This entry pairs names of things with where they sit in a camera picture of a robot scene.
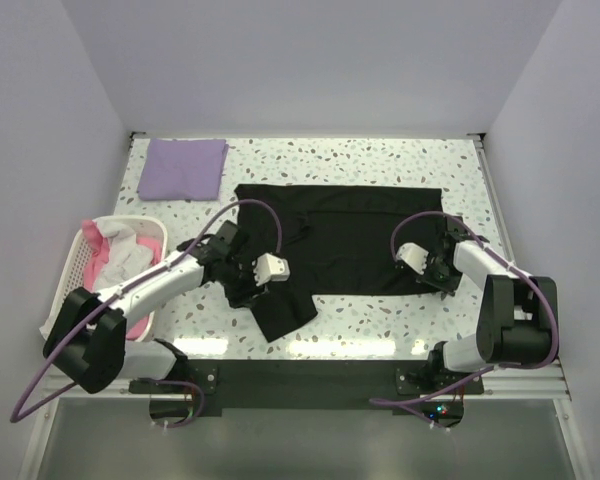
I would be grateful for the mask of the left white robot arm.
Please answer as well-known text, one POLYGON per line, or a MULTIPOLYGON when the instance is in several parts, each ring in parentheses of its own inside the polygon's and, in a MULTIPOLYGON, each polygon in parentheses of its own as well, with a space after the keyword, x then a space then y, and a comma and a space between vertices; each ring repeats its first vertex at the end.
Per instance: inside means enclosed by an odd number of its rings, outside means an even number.
POLYGON ((158 307, 208 283, 223 287, 231 307, 254 308, 268 283, 288 279, 289 267, 275 253, 243 260, 247 240, 245 231, 226 221, 116 286, 71 291, 46 339, 44 358, 88 393, 119 378, 152 378, 165 392, 180 390, 187 380, 187 368, 178 362, 183 353, 166 341, 131 341, 127 334, 158 307))

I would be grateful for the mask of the black t shirt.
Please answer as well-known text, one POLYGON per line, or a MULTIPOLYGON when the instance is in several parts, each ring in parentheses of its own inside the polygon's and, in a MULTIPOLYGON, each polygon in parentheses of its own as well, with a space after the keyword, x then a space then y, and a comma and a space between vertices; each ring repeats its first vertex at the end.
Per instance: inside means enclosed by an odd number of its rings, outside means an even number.
POLYGON ((316 295, 405 296, 432 292, 400 270, 391 250, 413 242, 432 250, 445 225, 436 188, 240 184, 237 223, 250 262, 279 250, 290 277, 254 312, 273 342, 313 320, 316 295))

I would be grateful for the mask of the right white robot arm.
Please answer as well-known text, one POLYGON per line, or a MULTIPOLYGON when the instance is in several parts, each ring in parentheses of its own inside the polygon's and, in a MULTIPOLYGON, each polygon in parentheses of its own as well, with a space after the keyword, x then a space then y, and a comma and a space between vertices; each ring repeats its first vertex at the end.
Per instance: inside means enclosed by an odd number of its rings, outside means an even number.
POLYGON ((405 243, 398 263, 416 280, 452 295, 463 278, 482 292, 476 330, 438 343, 428 355, 428 386, 449 392, 468 374, 488 368, 542 368, 559 352, 557 286, 506 261, 462 225, 449 227, 431 248, 405 243))

